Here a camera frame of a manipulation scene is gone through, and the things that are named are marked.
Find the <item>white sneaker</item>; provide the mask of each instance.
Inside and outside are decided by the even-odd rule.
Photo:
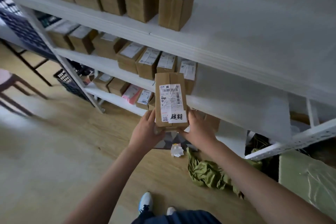
[[[176,212],[176,209],[174,206],[170,206],[167,209],[167,215],[172,215],[174,212]]]
[[[152,211],[153,210],[153,199],[150,192],[143,194],[139,203],[139,214],[143,211]]]

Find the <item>hand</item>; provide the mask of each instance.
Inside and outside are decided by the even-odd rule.
[[[141,117],[139,123],[133,130],[128,147],[144,155],[148,153],[165,136],[164,131],[156,135],[154,128],[155,109],[153,111],[147,111],[145,115]]]
[[[178,129],[178,133],[180,133],[194,146],[202,150],[206,142],[217,141],[213,130],[195,110],[189,110],[188,118],[190,125],[189,133],[184,132],[182,129]]]

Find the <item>dark pants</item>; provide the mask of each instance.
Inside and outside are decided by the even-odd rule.
[[[132,224],[221,224],[211,213],[203,210],[176,211],[172,215],[155,216],[144,211]]]

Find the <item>forearm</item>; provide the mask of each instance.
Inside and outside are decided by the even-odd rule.
[[[267,223],[334,223],[221,142],[209,141],[202,150],[223,168]]]
[[[108,223],[120,194],[144,154],[127,147],[64,224]]]

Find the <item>wooden chair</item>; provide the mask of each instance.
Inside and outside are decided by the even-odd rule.
[[[18,89],[19,91],[21,91],[23,94],[25,94],[27,96],[30,96],[30,94],[26,90],[24,90],[22,87],[20,87],[19,85],[16,84],[17,82],[21,82],[24,86],[26,86],[27,88],[34,91],[40,97],[42,97],[44,99],[48,99],[45,95],[43,95],[36,88],[31,86],[28,82],[23,80],[21,77],[17,76],[16,74],[12,74],[11,72],[9,72],[7,70],[4,70],[4,69],[0,69],[0,98],[5,100],[6,102],[10,103],[11,105],[15,106],[17,109],[19,109],[20,111],[22,111],[26,115],[33,116],[33,114],[30,111],[28,111],[26,108],[19,105],[18,103],[16,103],[14,100],[12,100],[10,97],[8,97],[7,95],[5,95],[3,93],[4,90],[7,90],[9,87],[13,86],[16,89]],[[16,114],[20,114],[19,112],[15,111],[11,107],[7,106],[1,100],[0,100],[0,106],[6,108],[8,111],[14,112]]]

